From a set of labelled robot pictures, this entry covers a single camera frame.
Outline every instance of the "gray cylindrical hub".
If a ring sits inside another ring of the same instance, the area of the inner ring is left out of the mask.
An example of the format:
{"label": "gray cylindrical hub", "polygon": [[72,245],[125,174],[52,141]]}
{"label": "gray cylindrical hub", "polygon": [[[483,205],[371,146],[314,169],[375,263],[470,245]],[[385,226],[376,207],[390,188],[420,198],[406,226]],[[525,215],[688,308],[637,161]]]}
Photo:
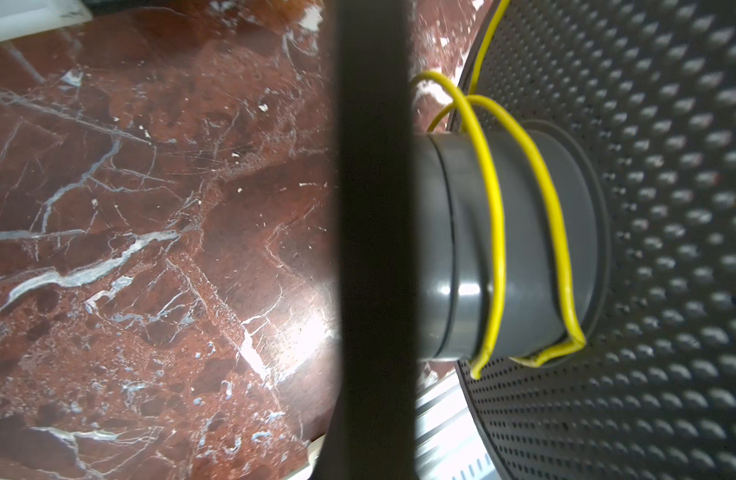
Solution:
{"label": "gray cylindrical hub", "polygon": [[[608,238],[599,187],[583,152],[559,129],[526,125],[542,152],[565,217],[576,312],[594,323],[607,283]],[[506,304],[494,357],[526,356],[565,335],[555,260],[536,178],[507,133],[488,144],[506,218]],[[466,134],[416,140],[416,231],[420,265],[420,355],[471,359],[493,292],[490,219],[478,160]]]}

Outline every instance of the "perforated surface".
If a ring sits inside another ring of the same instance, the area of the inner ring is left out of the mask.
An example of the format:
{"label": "perforated surface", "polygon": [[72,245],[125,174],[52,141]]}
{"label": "perforated surface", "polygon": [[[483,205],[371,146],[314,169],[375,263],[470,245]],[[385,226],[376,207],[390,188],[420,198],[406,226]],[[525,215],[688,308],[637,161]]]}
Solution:
{"label": "perforated surface", "polygon": [[514,478],[736,478],[736,0],[513,2],[479,88],[586,149],[614,262],[583,352],[479,381],[460,365],[495,460]]}

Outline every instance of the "white plastic part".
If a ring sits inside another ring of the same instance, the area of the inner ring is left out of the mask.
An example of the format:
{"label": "white plastic part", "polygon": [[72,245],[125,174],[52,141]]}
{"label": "white plastic part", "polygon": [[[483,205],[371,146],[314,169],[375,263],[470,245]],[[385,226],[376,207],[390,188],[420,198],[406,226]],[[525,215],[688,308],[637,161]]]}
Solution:
{"label": "white plastic part", "polygon": [[323,449],[323,441],[325,441],[325,435],[318,437],[314,442],[309,444],[306,447],[307,464],[288,475],[284,480],[307,480],[312,476],[312,470],[315,463],[317,463],[317,458],[320,456],[320,450]]}
{"label": "white plastic part", "polygon": [[0,42],[91,18],[80,0],[0,0]]}

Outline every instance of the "black perforated disc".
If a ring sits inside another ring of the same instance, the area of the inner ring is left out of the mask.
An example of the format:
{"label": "black perforated disc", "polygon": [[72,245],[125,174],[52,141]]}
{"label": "black perforated disc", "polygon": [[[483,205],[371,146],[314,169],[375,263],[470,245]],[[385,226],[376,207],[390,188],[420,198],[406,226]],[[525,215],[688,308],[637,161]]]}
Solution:
{"label": "black perforated disc", "polygon": [[569,132],[612,220],[588,348],[459,366],[502,474],[736,478],[736,0],[515,0],[478,90]]}

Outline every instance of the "black vertical bar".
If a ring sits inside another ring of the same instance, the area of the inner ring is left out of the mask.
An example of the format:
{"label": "black vertical bar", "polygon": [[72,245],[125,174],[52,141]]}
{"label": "black vertical bar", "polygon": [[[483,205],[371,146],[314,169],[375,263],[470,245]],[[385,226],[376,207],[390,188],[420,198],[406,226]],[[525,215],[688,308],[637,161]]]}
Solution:
{"label": "black vertical bar", "polygon": [[336,10],[343,387],[316,478],[412,478],[416,379],[407,25],[400,0]]}

